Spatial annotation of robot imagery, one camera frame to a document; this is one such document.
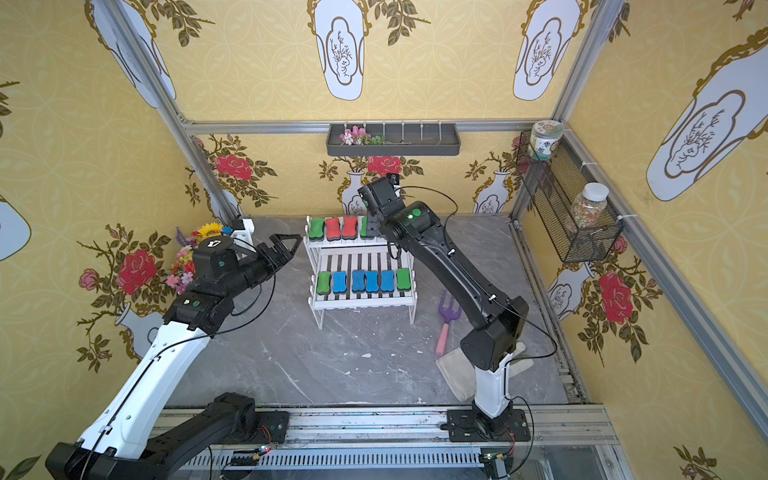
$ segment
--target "pink handle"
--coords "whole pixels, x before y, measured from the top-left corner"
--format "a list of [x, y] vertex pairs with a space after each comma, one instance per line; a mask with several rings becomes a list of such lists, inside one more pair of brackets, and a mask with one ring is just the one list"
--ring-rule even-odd
[[445, 344], [448, 342], [448, 324], [442, 324], [442, 331], [440, 332], [440, 338], [437, 339], [437, 348], [435, 354], [443, 356], [445, 353]]

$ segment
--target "black wire mesh basket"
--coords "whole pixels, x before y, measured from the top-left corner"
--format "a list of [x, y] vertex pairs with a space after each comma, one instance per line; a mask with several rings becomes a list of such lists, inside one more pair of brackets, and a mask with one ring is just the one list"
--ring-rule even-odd
[[520, 137], [518, 171], [560, 260], [563, 263], [604, 260], [624, 228], [618, 221], [610, 194], [608, 205], [595, 225], [579, 227], [571, 215], [571, 205], [584, 185], [595, 179], [582, 167], [565, 139], [548, 161], [542, 161], [528, 155], [531, 132], [523, 132]]

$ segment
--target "sunflower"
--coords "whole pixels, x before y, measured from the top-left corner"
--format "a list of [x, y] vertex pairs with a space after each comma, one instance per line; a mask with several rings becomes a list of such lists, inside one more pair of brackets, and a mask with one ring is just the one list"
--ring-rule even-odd
[[197, 229], [197, 239], [198, 241], [202, 241], [210, 237], [221, 235], [222, 228], [223, 225], [219, 223], [206, 223]]

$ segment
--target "wall-mounted tray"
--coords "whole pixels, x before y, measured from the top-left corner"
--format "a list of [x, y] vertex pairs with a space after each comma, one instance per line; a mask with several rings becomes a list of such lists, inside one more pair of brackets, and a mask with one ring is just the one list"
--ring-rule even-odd
[[530, 135], [531, 132], [520, 135], [518, 171], [523, 172], [523, 184], [560, 260], [563, 263], [604, 260], [624, 228], [611, 204], [610, 194], [608, 205], [594, 227], [576, 227], [571, 204], [584, 185], [594, 182], [594, 178], [581, 168], [581, 162], [565, 140], [555, 148], [548, 161], [529, 157]]
[[439, 122], [406, 123], [366, 122], [366, 133], [381, 136], [384, 145], [345, 145], [340, 135], [345, 129], [363, 127], [363, 123], [331, 124], [326, 146], [331, 157], [448, 157], [458, 155], [462, 145], [456, 124]]

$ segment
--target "blue sponge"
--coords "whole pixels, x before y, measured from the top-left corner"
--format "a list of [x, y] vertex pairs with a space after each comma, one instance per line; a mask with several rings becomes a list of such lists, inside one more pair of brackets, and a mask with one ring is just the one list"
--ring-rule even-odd
[[366, 272], [363, 270], [352, 271], [352, 292], [362, 293], [366, 291]]
[[335, 272], [333, 274], [333, 292], [346, 292], [346, 272]]
[[366, 292], [376, 293], [379, 291], [379, 272], [366, 272]]
[[387, 293], [395, 291], [395, 272], [391, 270], [382, 272], [382, 291]]

